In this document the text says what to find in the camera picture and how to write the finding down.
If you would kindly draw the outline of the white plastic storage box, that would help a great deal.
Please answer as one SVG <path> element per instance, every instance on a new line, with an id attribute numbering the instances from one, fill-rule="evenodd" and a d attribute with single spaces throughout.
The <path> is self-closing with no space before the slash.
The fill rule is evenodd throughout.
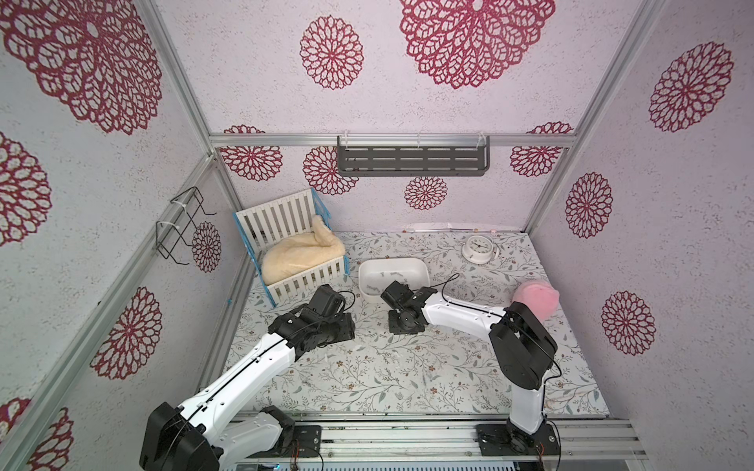
<path id="1" fill-rule="evenodd" d="M 370 259 L 359 265 L 359 291 L 366 301 L 380 301 L 382 292 L 394 281 L 408 285 L 411 290 L 428 287 L 428 267 L 412 257 Z"/>

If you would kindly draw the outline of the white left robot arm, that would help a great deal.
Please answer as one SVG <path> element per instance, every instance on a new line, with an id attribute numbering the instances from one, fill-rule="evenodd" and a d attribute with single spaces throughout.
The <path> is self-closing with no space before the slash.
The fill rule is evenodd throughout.
<path id="1" fill-rule="evenodd" d="M 226 470 L 257 453 L 287 453 L 296 422 L 276 406 L 237 422 L 237 414 L 272 379 L 306 353 L 355 338 L 347 300 L 329 285 L 278 316 L 253 350 L 178 406 L 161 403 L 147 420 L 143 470 Z"/>

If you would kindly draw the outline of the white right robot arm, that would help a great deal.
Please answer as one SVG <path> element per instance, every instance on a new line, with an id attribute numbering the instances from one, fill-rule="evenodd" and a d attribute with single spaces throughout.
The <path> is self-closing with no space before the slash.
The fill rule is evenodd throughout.
<path id="1" fill-rule="evenodd" d="M 392 282 L 381 294 L 389 306 L 389 330 L 414 335 L 428 326 L 447 327 L 491 345 L 499 369 L 512 384 L 509 426 L 533 436 L 545 423 L 545 376 L 556 366 L 558 345 L 521 302 L 491 307 L 463 302 L 433 287 L 413 290 Z"/>

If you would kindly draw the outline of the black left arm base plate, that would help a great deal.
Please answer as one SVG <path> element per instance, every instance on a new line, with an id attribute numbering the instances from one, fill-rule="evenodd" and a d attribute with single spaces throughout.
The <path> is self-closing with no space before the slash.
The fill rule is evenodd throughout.
<path id="1" fill-rule="evenodd" d="M 316 458 L 322 443 L 322 427 L 318 425 L 285 426 L 272 449 L 256 453 L 254 457 Z"/>

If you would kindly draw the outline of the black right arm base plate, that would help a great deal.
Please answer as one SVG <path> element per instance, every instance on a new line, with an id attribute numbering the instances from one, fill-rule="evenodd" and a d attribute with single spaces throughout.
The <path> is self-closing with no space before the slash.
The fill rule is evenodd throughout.
<path id="1" fill-rule="evenodd" d="M 560 456 L 561 441 L 555 428 L 543 422 L 533 434 L 525 433 L 512 423 L 475 426 L 479 449 L 483 456 Z"/>

